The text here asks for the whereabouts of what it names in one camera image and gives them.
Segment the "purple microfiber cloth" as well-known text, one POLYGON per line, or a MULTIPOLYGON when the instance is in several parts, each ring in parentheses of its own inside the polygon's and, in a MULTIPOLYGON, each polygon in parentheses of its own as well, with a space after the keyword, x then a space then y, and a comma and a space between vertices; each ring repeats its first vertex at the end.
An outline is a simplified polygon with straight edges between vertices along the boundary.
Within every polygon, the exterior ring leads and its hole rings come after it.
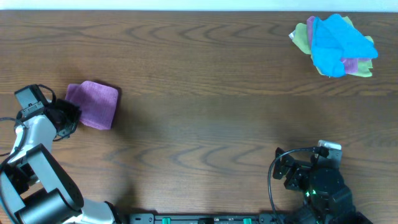
POLYGON ((91 128, 109 130, 118 104, 117 89, 92 81, 71 83, 65 99, 80 107, 80 121, 91 128))

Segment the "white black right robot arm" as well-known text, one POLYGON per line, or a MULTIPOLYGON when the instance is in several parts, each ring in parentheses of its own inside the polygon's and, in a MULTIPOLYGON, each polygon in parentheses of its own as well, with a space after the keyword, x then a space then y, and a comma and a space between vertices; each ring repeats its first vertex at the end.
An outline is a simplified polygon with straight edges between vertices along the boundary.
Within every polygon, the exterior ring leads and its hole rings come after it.
POLYGON ((277 223, 372 223, 354 206, 352 191, 340 173, 341 156, 341 150, 325 146, 275 150, 267 188, 277 223), (287 190, 301 192, 304 197, 303 205, 285 217, 276 212, 271 189, 271 179, 283 177, 287 190))

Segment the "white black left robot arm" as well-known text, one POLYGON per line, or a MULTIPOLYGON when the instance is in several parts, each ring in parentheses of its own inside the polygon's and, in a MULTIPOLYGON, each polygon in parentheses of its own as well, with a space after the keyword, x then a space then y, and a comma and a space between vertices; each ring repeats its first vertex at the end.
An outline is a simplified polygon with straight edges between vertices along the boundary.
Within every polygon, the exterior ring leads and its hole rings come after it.
POLYGON ((52 144, 76 130, 78 106, 22 97, 13 119, 16 141, 1 163, 1 206, 13 223, 122 223, 109 202, 83 198, 52 155, 52 144))

